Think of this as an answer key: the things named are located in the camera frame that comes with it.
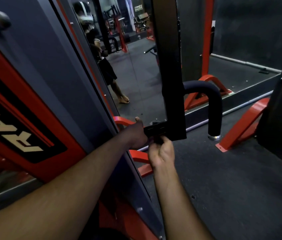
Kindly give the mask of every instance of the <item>curved padded handle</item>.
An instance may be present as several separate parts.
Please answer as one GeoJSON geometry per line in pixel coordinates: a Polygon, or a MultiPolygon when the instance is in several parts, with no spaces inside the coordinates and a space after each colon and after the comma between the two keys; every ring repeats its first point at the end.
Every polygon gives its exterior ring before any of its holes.
{"type": "Polygon", "coordinates": [[[184,94],[199,92],[204,93],[209,98],[209,135],[217,137],[221,134],[222,125],[222,97],[219,89],[206,81],[186,81],[183,82],[184,94]]]}

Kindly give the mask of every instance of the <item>black vertical beam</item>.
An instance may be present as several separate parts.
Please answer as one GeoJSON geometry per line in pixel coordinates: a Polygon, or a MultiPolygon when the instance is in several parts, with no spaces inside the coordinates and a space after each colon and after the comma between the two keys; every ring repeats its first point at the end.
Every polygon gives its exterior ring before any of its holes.
{"type": "Polygon", "coordinates": [[[103,19],[103,14],[102,14],[102,10],[101,10],[101,5],[99,0],[92,0],[93,4],[94,4],[94,9],[95,9],[95,14],[96,17],[98,19],[98,23],[99,23],[99,28],[101,31],[101,35],[103,38],[103,44],[105,46],[105,49],[111,53],[111,46],[110,46],[110,42],[109,42],[109,37],[108,37],[108,30],[106,28],[105,25],[105,20],[103,19]]]}
{"type": "Polygon", "coordinates": [[[173,141],[181,140],[186,138],[186,127],[176,0],[151,0],[151,3],[167,115],[167,136],[173,141]]]}

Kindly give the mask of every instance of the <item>forearm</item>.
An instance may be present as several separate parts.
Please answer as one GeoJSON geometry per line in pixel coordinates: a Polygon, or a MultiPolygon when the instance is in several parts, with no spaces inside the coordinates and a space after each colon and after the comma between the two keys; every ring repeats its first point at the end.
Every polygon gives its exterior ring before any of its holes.
{"type": "Polygon", "coordinates": [[[57,178],[0,211],[0,239],[77,239],[130,142],[119,134],[57,178]]]}
{"type": "Polygon", "coordinates": [[[195,212],[174,165],[154,171],[167,239],[213,239],[195,212]]]}

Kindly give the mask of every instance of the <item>person's right hand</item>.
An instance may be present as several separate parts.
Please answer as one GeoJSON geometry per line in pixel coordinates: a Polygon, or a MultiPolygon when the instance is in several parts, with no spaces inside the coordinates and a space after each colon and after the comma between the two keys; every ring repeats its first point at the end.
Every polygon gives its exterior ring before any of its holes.
{"type": "Polygon", "coordinates": [[[151,142],[149,145],[149,161],[153,170],[160,167],[173,166],[174,167],[174,147],[172,142],[165,136],[161,136],[163,144],[151,142]]]}

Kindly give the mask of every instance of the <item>leg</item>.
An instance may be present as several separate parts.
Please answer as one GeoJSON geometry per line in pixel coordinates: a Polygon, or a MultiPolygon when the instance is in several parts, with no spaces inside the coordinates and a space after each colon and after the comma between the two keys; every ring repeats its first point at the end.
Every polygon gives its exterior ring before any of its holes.
{"type": "Polygon", "coordinates": [[[115,95],[117,95],[120,103],[123,103],[123,104],[129,103],[129,98],[121,92],[121,89],[119,88],[119,86],[118,86],[118,84],[116,83],[115,80],[113,80],[113,82],[110,84],[110,86],[111,86],[113,92],[115,93],[115,95]]]}

